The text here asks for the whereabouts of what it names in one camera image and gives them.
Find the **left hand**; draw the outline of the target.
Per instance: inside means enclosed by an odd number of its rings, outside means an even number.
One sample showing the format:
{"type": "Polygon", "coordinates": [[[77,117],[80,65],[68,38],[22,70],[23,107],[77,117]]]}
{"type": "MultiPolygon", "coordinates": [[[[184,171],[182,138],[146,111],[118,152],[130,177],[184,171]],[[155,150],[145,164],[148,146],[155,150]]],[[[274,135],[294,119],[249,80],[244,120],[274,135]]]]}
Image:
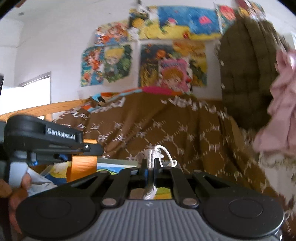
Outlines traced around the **left hand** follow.
{"type": "Polygon", "coordinates": [[[12,189],[4,180],[1,179],[1,198],[8,198],[9,201],[9,220],[10,224],[17,233],[22,233],[16,221],[16,209],[20,203],[28,197],[28,190],[31,186],[31,177],[26,173],[21,181],[20,188],[12,189]]]}

